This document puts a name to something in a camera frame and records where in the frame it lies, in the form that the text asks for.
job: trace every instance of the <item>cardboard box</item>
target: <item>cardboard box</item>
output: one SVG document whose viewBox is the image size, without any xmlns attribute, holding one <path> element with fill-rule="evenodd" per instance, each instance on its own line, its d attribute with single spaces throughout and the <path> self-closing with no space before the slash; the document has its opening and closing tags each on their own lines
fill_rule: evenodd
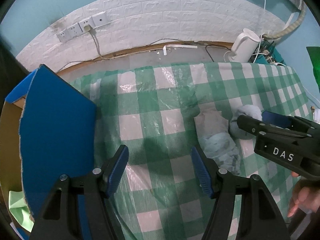
<svg viewBox="0 0 320 240">
<path fill-rule="evenodd" d="M 33 218 L 61 174 L 93 169 L 95 104 L 41 65 L 6 97 L 0 117 L 0 184 L 24 191 Z"/>
</svg>

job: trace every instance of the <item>beige flexible pipe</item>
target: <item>beige flexible pipe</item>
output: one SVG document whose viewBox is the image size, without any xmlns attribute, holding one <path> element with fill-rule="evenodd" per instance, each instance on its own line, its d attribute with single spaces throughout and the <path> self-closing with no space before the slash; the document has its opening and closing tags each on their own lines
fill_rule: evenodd
<svg viewBox="0 0 320 240">
<path fill-rule="evenodd" d="M 294 23 L 290 24 L 283 31 L 280 31 L 280 32 L 273 34 L 273 35 L 263 34 L 262 37 L 265 40 L 276 40 L 276 39 L 279 39 L 280 37 L 292 32 L 292 31 L 294 31 L 296 28 L 298 28 L 301 25 L 304 17 L 306 16 L 306 13 L 307 13 L 307 6 L 304 2 L 302 2 L 301 13 L 299 14 L 298 19 Z"/>
</svg>

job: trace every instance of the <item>wall outlet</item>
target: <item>wall outlet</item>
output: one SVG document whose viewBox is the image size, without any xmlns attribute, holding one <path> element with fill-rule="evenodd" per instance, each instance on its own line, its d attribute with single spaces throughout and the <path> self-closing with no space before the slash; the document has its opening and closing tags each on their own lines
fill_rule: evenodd
<svg viewBox="0 0 320 240">
<path fill-rule="evenodd" d="M 100 27 L 109 23 L 107 12 L 97 13 L 92 16 L 92 19 L 96 27 Z"/>
<path fill-rule="evenodd" d="M 94 24 L 93 20 L 92 20 L 92 17 L 89 17 L 89 18 L 86 18 L 86 19 L 83 19 L 82 21 L 79 22 L 79 25 L 82 29 L 82 31 L 84 32 L 84 27 L 86 25 L 90 25 L 91 28 L 95 28 L 96 25 Z"/>
<path fill-rule="evenodd" d="M 67 29 L 63 30 L 62 32 L 57 33 L 57 37 L 59 38 L 60 42 L 65 43 L 71 40 L 71 36 Z"/>
<path fill-rule="evenodd" d="M 69 28 L 67 28 L 68 33 L 70 34 L 71 38 L 79 36 L 83 33 L 82 29 L 80 28 L 79 23 L 73 24 Z"/>
</svg>

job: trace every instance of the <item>human hand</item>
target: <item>human hand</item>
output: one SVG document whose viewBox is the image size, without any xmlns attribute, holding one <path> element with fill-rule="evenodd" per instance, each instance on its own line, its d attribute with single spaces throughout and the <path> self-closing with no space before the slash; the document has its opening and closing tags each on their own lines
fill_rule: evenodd
<svg viewBox="0 0 320 240">
<path fill-rule="evenodd" d="M 293 177 L 298 177 L 299 174 L 291 172 Z M 289 202 L 288 217 L 294 215 L 299 205 L 306 209 L 316 212 L 320 206 L 320 188 L 307 186 L 307 180 L 299 180 L 292 190 L 292 197 Z"/>
</svg>

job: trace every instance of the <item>kettle handle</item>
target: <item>kettle handle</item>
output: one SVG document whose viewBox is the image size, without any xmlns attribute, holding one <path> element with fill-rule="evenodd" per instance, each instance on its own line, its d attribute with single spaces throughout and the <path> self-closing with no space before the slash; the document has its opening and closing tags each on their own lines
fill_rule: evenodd
<svg viewBox="0 0 320 240">
<path fill-rule="evenodd" d="M 243 42 L 244 38 L 245 37 L 248 37 L 248 35 L 246 33 L 241 33 L 239 34 L 239 36 L 236 38 L 236 41 L 235 43 L 232 45 L 231 47 L 231 51 L 234 53 L 234 54 L 237 54 L 236 53 L 236 50 L 238 49 L 239 45 Z"/>
</svg>

